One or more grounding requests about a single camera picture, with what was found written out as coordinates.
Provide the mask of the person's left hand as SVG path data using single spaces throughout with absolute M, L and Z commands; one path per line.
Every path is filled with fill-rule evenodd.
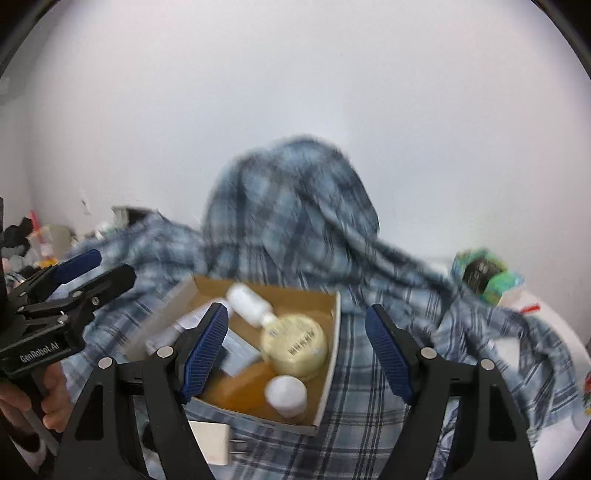
M 40 402 L 42 422 L 48 430 L 62 433 L 72 412 L 72 401 L 60 363 L 46 368 L 43 383 L 46 395 Z M 13 427 L 27 434 L 33 433 L 34 429 L 24 418 L 24 413 L 31 409 L 31 401 L 23 391 L 8 382 L 1 384 L 1 412 Z

